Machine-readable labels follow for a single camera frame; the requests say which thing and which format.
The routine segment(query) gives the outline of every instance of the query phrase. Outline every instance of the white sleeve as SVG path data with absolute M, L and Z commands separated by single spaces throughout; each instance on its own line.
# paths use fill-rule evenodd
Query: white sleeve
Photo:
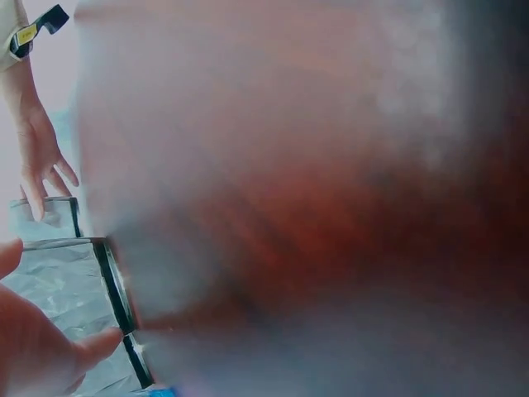
M 13 66 L 19 59 L 9 50 L 12 36 L 29 25 L 21 0 L 0 0 L 0 72 Z

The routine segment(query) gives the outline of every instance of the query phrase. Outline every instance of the plastic sheet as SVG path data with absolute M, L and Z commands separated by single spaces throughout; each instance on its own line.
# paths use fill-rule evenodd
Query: plastic sheet
M 9 209 L 9 230 L 24 242 L 77 237 L 72 203 L 68 199 L 44 202 L 44 219 L 35 222 L 27 201 L 12 202 Z
M 36 304 L 72 340 L 116 327 L 93 244 L 56 245 L 32 243 L 2 283 Z M 138 389 L 136 373 L 121 345 L 87 374 L 74 395 L 119 395 Z

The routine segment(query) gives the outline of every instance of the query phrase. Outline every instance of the black edge trim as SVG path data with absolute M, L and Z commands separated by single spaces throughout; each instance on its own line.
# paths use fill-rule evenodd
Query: black edge trim
M 79 228 L 79 201 L 75 197 L 70 198 L 69 205 L 72 208 L 72 219 L 74 220 L 75 236 L 80 238 L 83 236 Z
M 130 335 L 127 335 L 123 338 L 123 345 L 125 346 L 125 350 L 129 355 L 132 367 L 136 372 L 136 376 L 140 381 L 141 388 L 146 389 L 147 387 L 153 385 L 155 382 L 149 370 L 147 369 L 145 362 L 143 361 L 143 357 L 141 357 L 134 348 L 136 345 L 134 339 Z
M 108 263 L 107 249 L 104 242 L 93 241 L 93 250 L 96 254 L 96 257 L 98 258 L 99 266 L 101 268 L 101 275 L 105 281 L 105 285 L 107 286 L 108 298 L 110 299 L 110 303 L 114 308 L 114 314 L 116 315 L 119 328 L 123 331 L 124 335 L 128 335 L 134 331 L 134 325 L 129 316 L 126 314 L 122 297 L 120 296 L 119 290 L 116 287 L 112 270 L 110 268 L 110 264 Z

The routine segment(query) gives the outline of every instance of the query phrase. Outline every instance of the black strap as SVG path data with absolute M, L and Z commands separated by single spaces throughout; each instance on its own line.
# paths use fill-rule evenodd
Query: black strap
M 19 59 L 26 58 L 33 50 L 33 40 L 42 27 L 51 34 L 55 34 L 69 20 L 69 15 L 57 4 L 30 24 L 23 27 L 11 38 L 9 50 Z

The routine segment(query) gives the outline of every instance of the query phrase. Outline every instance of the hand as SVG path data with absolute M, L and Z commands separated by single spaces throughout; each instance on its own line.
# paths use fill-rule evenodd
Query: hand
M 0 279 L 17 268 L 20 240 L 0 244 Z M 122 340 L 111 328 L 71 342 L 33 304 L 0 285 L 0 395 L 56 397 L 74 392 L 84 374 Z
M 48 195 L 43 180 L 47 179 L 66 196 L 71 193 L 57 169 L 74 186 L 78 186 L 79 181 L 60 153 L 55 130 L 42 105 L 25 110 L 24 117 L 17 120 L 17 135 L 21 151 L 22 194 L 28 199 L 33 218 L 40 221 L 44 217 L 44 197 Z

